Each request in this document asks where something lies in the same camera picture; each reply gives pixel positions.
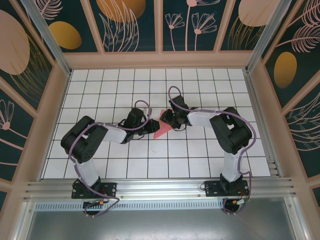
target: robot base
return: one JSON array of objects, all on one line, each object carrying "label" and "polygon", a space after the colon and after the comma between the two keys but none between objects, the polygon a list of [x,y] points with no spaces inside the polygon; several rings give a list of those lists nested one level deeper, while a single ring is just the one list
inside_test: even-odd
[{"label": "robot base", "polygon": [[[117,184],[115,182],[101,182],[100,178],[91,188],[98,193],[115,197],[117,192]],[[102,197],[94,194],[78,179],[72,184],[72,199],[101,199]]]},{"label": "robot base", "polygon": [[223,176],[220,176],[220,180],[205,181],[205,196],[206,197],[241,197],[241,192],[245,195],[249,195],[248,183],[246,180],[239,177],[234,182],[228,182]]}]

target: white arm segment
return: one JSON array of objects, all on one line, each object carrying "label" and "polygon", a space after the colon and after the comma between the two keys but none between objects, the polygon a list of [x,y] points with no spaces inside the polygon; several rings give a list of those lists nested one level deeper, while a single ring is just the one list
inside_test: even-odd
[{"label": "white arm segment", "polygon": [[[125,130],[117,127],[104,126],[108,129],[106,135],[104,136],[104,142],[115,142],[122,143],[127,135]],[[96,171],[94,161],[91,158],[89,161],[84,163],[76,162],[76,167],[78,168],[81,176],[85,182],[91,187],[99,179],[99,175]]]},{"label": "white arm segment", "polygon": [[[212,129],[210,119],[216,115],[219,115],[219,114],[213,113],[213,112],[197,112],[196,111],[188,114],[188,120],[192,126],[203,126],[203,127]],[[241,153],[241,150],[239,150],[236,155],[233,155],[232,153],[224,152],[222,175],[230,183],[234,182],[241,176],[241,174],[238,172],[238,159],[239,159],[240,153]]]},{"label": "white arm segment", "polygon": [[127,135],[125,130],[117,128],[116,126],[111,127],[107,125],[104,127],[108,129],[103,139],[104,142],[115,142],[120,144],[125,140]]},{"label": "white arm segment", "polygon": [[228,180],[229,183],[234,182],[241,176],[241,174],[238,171],[238,159],[241,151],[242,151],[242,148],[238,151],[236,155],[233,155],[232,153],[224,152],[222,176],[224,176],[224,178]]}]

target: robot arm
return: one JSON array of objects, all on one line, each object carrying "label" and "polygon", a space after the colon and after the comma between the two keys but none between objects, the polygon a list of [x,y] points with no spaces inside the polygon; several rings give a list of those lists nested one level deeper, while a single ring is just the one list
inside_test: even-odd
[{"label": "robot arm", "polygon": [[[184,109],[189,109],[184,102],[184,98],[179,95],[172,99]],[[239,182],[242,175],[238,171],[238,159],[243,148],[249,144],[252,132],[249,127],[240,119],[215,112],[185,111],[178,108],[169,101],[172,110],[163,113],[160,119],[171,125],[174,129],[179,129],[182,124],[187,126],[203,126],[212,128],[217,140],[224,150],[223,171],[220,175],[220,185],[226,194],[238,191]],[[238,114],[235,108],[228,107],[225,112]]]},{"label": "robot arm", "polygon": [[[135,135],[142,136],[144,134],[154,133],[160,128],[158,121],[150,119],[144,127],[138,130],[127,131],[122,129],[137,128],[143,124],[141,123],[142,119],[146,120],[144,112],[138,108],[132,108],[127,119],[121,121],[118,126],[113,126],[111,124],[95,125],[85,132],[84,135],[78,140],[73,148],[72,156],[74,159],[76,159],[75,165],[81,177],[92,189],[97,192],[100,192],[101,190],[101,180],[94,166],[92,157],[98,150],[102,141],[126,144],[131,141]],[[67,154],[69,154],[69,150],[71,149],[71,146],[76,138],[94,122],[95,121],[91,117],[84,116],[62,138],[61,146],[64,148]],[[84,194],[87,196],[87,198],[90,198],[90,195],[94,197],[94,194],[87,190],[85,186],[81,187],[81,191],[83,192],[83,194],[80,194],[82,195],[82,198],[84,198]]]}]

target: ventilation slot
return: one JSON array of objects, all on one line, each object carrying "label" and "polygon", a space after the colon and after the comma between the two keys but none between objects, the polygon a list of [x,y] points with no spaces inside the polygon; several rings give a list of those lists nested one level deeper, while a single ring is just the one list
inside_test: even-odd
[{"label": "ventilation slot", "polygon": [[[83,211],[84,202],[37,202],[36,212],[54,211]],[[221,199],[201,199],[201,200],[155,200],[155,201],[123,201],[112,209],[114,211],[134,211],[134,210],[187,210],[187,209],[218,209],[222,208]],[[105,210],[111,203],[89,207],[88,211],[97,209]]]}]

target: grid line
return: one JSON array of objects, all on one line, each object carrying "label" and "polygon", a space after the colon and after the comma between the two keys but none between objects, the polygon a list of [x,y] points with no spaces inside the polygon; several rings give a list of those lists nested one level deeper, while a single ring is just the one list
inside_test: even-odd
[{"label": "grid line", "polygon": [[[108,69],[105,69],[105,70],[103,70],[103,72],[100,72],[100,74],[99,74],[99,78],[102,78],[101,80],[96,80],[93,78],[95,81],[88,81],[88,79],[89,79],[89,77],[88,77],[89,70],[88,70],[87,72],[85,72],[85,71],[83,72],[84,74],[86,74],[86,81],[72,81],[72,82],[70,82],[70,83],[75,83],[75,82],[78,82],[78,83],[68,85],[66,96],[64,97],[63,104],[62,104],[62,111],[64,111],[64,115],[60,114],[59,119],[58,119],[58,123],[55,127],[54,134],[53,134],[53,136],[54,136],[53,142],[50,146],[49,154],[47,157],[48,161],[47,161],[45,168],[44,168],[44,174],[42,175],[43,177],[46,174],[46,171],[52,171],[51,168],[54,168],[54,166],[58,166],[57,163],[54,163],[54,159],[61,159],[59,161],[64,162],[64,160],[62,160],[62,159],[68,158],[68,156],[63,157],[65,154],[60,152],[58,142],[59,142],[61,136],[64,134],[64,129],[68,128],[67,125],[75,124],[77,122],[77,119],[80,117],[80,113],[82,113],[81,115],[83,115],[83,113],[88,112],[87,114],[90,116],[90,113],[91,113],[92,115],[94,115],[95,119],[97,119],[97,117],[99,117],[99,118],[101,118],[102,122],[109,122],[111,124],[116,124],[118,122],[118,119],[120,119],[120,118],[124,119],[125,118],[124,116],[128,115],[127,111],[133,107],[134,100],[141,99],[139,97],[140,95],[145,101],[149,102],[150,107],[153,108],[154,112],[156,112],[156,113],[160,112],[162,109],[167,110],[170,108],[170,105],[168,104],[169,98],[168,98],[167,91],[171,85],[177,84],[177,86],[181,90],[183,97],[186,97],[186,99],[185,99],[186,103],[188,105],[190,105],[191,107],[198,107],[198,108],[205,108],[205,109],[220,109],[221,105],[228,106],[228,105],[234,103],[234,106],[237,109],[242,108],[241,111],[244,111],[243,114],[246,114],[246,115],[248,114],[248,117],[252,118],[252,119],[249,118],[249,120],[250,120],[249,122],[256,123],[256,120],[253,119],[253,117],[252,117],[252,106],[249,107],[250,103],[248,102],[247,97],[245,95],[237,95],[237,94],[247,94],[247,95],[249,94],[248,92],[243,92],[244,89],[247,87],[247,85],[245,85],[245,81],[241,82],[241,83],[239,82],[236,85],[232,86],[229,71],[227,71],[229,79],[225,78],[225,80],[215,80],[214,71],[212,69],[202,71],[201,68],[199,68],[199,69],[194,68],[192,71],[190,71],[190,74],[192,74],[192,77],[187,77],[188,80],[183,79],[183,77],[182,77],[183,70],[181,68],[177,69],[175,71],[171,71],[171,70],[168,71],[166,68],[163,68],[161,70],[157,70],[156,72],[152,72],[151,69],[139,72],[139,75],[142,78],[144,78],[145,80],[135,80],[135,79],[131,80],[132,73],[133,73],[134,78],[136,78],[137,71],[135,69],[132,69],[130,72],[128,72],[128,75],[125,75],[126,71],[123,71],[123,72],[121,72],[121,71],[122,71],[122,69],[120,69],[120,70],[117,69],[117,71],[108,72]],[[123,80],[123,81],[120,80],[120,74],[121,74],[122,78],[126,79],[126,80]],[[158,78],[158,79],[151,80],[152,74],[155,76],[154,78]],[[163,81],[163,83],[162,84],[154,83],[155,81],[158,81],[158,82]],[[141,90],[140,89],[135,90],[135,82],[139,82],[138,85],[141,87]],[[222,94],[220,101],[218,99],[217,91],[219,92],[219,94]],[[228,98],[228,95],[224,95],[224,94],[232,94],[233,103],[232,103],[232,101],[230,102],[231,99]],[[155,114],[153,114],[153,119],[158,120],[158,117],[159,116],[156,116]],[[202,168],[200,167],[198,173],[202,174],[203,177],[207,177],[207,176],[216,177],[216,171],[217,171],[217,170],[215,170],[216,165],[215,164],[213,165],[212,159],[221,159],[223,157],[219,156],[221,154],[221,152],[218,154],[212,150],[212,147],[215,147],[216,149],[218,149],[219,146],[216,145],[216,146],[209,147],[209,142],[207,142],[207,140],[217,141],[217,137],[213,133],[211,133],[210,131],[206,131],[205,128],[203,128],[202,130],[204,131],[204,134],[202,134],[202,133],[200,134],[200,133],[198,133],[198,131],[192,131],[192,130],[190,131],[190,133],[187,131],[184,131],[184,132],[181,132],[181,134],[178,134],[178,133],[172,134],[172,132],[173,132],[173,130],[172,130],[172,132],[170,132],[170,134],[165,133],[166,137],[164,135],[164,136],[160,137],[159,139],[157,139],[157,141],[159,141],[157,143],[149,142],[149,141],[154,141],[154,139],[152,138],[152,135],[145,136],[143,139],[145,141],[147,141],[147,143],[144,142],[144,144],[141,145],[141,147],[143,147],[143,154],[139,154],[141,152],[138,152],[138,155],[137,154],[134,155],[133,154],[133,152],[135,152],[134,148],[136,148],[136,146],[140,147],[140,144],[133,144],[133,142],[131,142],[131,143],[128,143],[127,146],[125,146],[125,149],[127,148],[127,152],[126,152],[127,156],[126,157],[123,157],[123,156],[121,156],[121,154],[117,154],[117,151],[114,151],[115,150],[114,147],[117,147],[116,145],[113,145],[113,148],[111,150],[110,149],[111,144],[105,143],[103,145],[103,147],[104,148],[109,147],[109,149],[104,151],[101,148],[99,155],[97,154],[96,155],[97,157],[94,157],[93,159],[107,160],[107,163],[103,166],[103,168],[105,168],[105,175],[103,176],[103,174],[101,174],[101,178],[103,178],[103,177],[106,178],[108,168],[113,169],[113,167],[116,167],[116,169],[115,169],[116,173],[117,173],[117,171],[119,171],[119,174],[121,173],[124,178],[127,178],[128,176],[129,177],[132,176],[133,171],[140,171],[141,176],[143,176],[143,178],[145,178],[145,177],[146,178],[153,178],[153,176],[155,176],[157,174],[160,174],[162,177],[165,177],[165,178],[170,178],[170,173],[171,173],[171,178],[172,178],[178,173],[177,171],[182,171],[182,169],[184,169],[184,170],[183,170],[183,172],[181,172],[181,174],[183,173],[185,175],[185,177],[189,176],[189,178],[190,178],[191,176],[194,176],[195,168],[199,167],[199,166],[195,165],[195,160],[189,161],[189,159],[202,159],[201,164],[203,166],[202,166]],[[183,140],[185,142],[186,146],[182,145],[181,148],[179,148],[178,146],[181,145],[181,142],[179,143],[179,141],[181,141],[181,140]],[[194,148],[192,145],[192,144],[196,144],[196,143],[201,142],[200,140],[205,141],[205,143],[203,142],[203,145],[201,144],[199,146],[201,147],[201,149],[203,149],[203,151],[206,151],[206,156],[204,156],[205,152],[202,152],[200,149],[198,150],[197,148]],[[161,142],[161,141],[166,141],[166,145],[167,145],[166,146],[166,157],[163,157],[164,154],[157,155],[157,154],[152,153],[152,150],[159,151],[159,153],[161,153],[162,148],[163,148],[163,150],[165,149],[165,143]],[[150,147],[152,144],[155,144],[154,146],[159,144],[160,146],[158,148],[151,149]],[[249,153],[246,152],[246,155],[244,154],[244,157],[246,157],[248,160],[249,168],[251,171],[254,169],[252,169],[252,166],[250,165],[250,161],[254,161],[255,158],[265,158],[265,154],[262,153],[262,151],[260,151],[260,148],[261,148],[260,145],[261,145],[261,143],[259,143],[257,149],[251,149],[249,151]],[[121,161],[119,166],[117,165],[117,161],[115,161],[113,163],[113,165],[111,166],[109,164],[109,159],[119,159],[119,160],[123,159],[123,160]],[[129,159],[133,159],[133,160],[134,159],[142,159],[142,161],[135,160],[134,164],[130,164],[130,168],[129,168]],[[184,159],[182,161],[182,164],[183,164],[181,166],[182,168],[180,168],[179,166],[177,167],[177,165],[175,165],[176,162],[174,161],[174,159]],[[65,177],[66,175],[70,174],[71,169],[70,168],[67,169],[68,161],[65,163],[65,165],[63,163],[63,166],[65,166],[64,167],[64,174],[62,174],[63,173],[62,168],[58,167],[60,172],[59,172],[59,174],[57,174],[57,176],[64,176]]]},{"label": "grid line", "polygon": [[[116,81],[116,90],[115,90],[115,98],[114,98],[114,106],[113,106],[113,114],[112,114],[112,124],[114,124],[114,118],[115,118],[115,109],[116,109],[116,100],[117,100],[117,91],[118,91],[119,75],[120,75],[120,70],[118,70],[118,78],[117,78],[117,81]],[[107,177],[110,148],[111,148],[111,143],[109,142],[108,161],[106,162],[105,177]]]},{"label": "grid line", "polygon": [[[196,71],[196,79],[198,81],[198,88],[199,88],[199,95],[200,95],[200,105],[201,105],[201,109],[202,109],[202,99],[201,99],[201,93],[200,93],[200,83],[199,83],[199,77],[198,77],[198,71]],[[210,161],[209,161],[209,151],[208,151],[208,143],[207,143],[207,135],[206,135],[206,130],[205,128],[203,128],[204,131],[204,140],[205,140],[205,149],[206,149],[206,155],[208,157],[208,167],[209,167],[209,176],[211,178],[211,169],[210,169]]]},{"label": "grid line", "polygon": [[[167,69],[164,70],[165,71],[165,90],[168,89],[167,86]],[[165,95],[165,110],[168,110],[167,108],[167,104],[168,104],[168,94]],[[169,134],[166,132],[166,154],[167,154],[167,162],[168,162],[168,178],[170,178],[170,165],[169,165]]]},{"label": "grid line", "polygon": [[[181,82],[182,82],[182,94],[184,96],[184,82],[183,81],[181,81]],[[186,155],[188,157],[188,172],[189,172],[189,178],[190,178],[190,162],[189,162],[187,126],[185,126],[185,130],[183,132],[185,132]]]}]

